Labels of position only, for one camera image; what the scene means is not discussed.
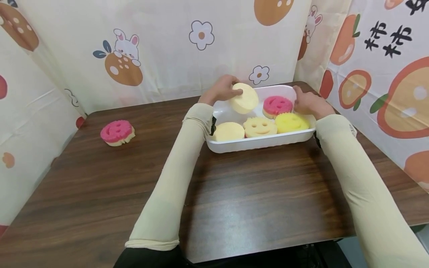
person's left hand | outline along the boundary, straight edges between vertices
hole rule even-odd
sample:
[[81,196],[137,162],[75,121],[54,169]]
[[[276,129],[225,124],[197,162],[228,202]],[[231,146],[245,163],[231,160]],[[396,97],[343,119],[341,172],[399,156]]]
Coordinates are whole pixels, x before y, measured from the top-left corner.
[[243,90],[233,90],[233,84],[239,82],[240,80],[233,75],[223,75],[199,98],[198,102],[213,106],[218,100],[229,100],[239,96],[243,94]]

rabbit cartoon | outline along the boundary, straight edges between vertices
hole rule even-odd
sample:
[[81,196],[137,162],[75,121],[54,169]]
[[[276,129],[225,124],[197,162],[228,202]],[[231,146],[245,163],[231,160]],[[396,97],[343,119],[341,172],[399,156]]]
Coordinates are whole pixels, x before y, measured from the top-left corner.
[[122,58],[125,55],[131,58],[131,62],[135,66],[140,66],[139,62],[139,37],[137,35],[131,36],[129,40],[126,39],[125,34],[120,29],[114,29],[113,33],[116,35],[115,51],[113,52],[118,58]]
[[323,20],[322,15],[316,16],[316,14],[317,6],[312,6],[308,14],[307,24],[305,25],[305,33],[307,34],[307,38],[305,39],[305,41],[307,42],[307,44],[310,43],[310,38],[316,30],[316,26],[319,25]]

hand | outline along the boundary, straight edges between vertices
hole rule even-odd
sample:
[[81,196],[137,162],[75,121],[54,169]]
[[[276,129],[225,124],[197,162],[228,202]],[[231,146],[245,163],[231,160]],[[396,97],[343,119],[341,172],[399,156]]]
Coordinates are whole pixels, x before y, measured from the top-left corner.
[[300,87],[293,86],[296,92],[294,110],[300,114],[312,114],[316,120],[335,114],[334,108],[326,100],[312,92],[304,93]]
[[243,90],[233,90],[233,84],[239,82],[240,80],[235,76],[223,75],[199,98],[198,102],[213,106],[218,100],[229,100],[235,96],[239,96],[243,94]]

pink sponge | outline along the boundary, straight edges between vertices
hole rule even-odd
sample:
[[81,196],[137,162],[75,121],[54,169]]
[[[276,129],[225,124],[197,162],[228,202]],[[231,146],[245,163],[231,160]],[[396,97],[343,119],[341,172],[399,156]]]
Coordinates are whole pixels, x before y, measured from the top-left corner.
[[264,100],[262,112],[269,119],[274,119],[279,114],[290,113],[293,103],[282,96],[271,96]]
[[133,126],[127,120],[118,120],[105,126],[100,136],[108,145],[120,146],[130,142],[136,135]]

yellow sponge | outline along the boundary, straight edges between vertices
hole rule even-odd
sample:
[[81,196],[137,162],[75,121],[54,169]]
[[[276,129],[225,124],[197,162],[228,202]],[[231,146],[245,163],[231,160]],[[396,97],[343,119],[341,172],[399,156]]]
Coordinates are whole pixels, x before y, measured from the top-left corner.
[[310,128],[310,123],[303,116],[293,113],[279,114],[275,118],[277,133],[287,133]]
[[265,117],[251,117],[243,124],[247,138],[277,134],[277,126]]
[[258,105],[258,94],[251,86],[244,83],[233,85],[233,90],[237,89],[242,89],[243,94],[230,99],[230,105],[239,114],[247,114]]
[[217,142],[233,141],[244,138],[244,128],[234,122],[226,122],[216,126],[213,140]]

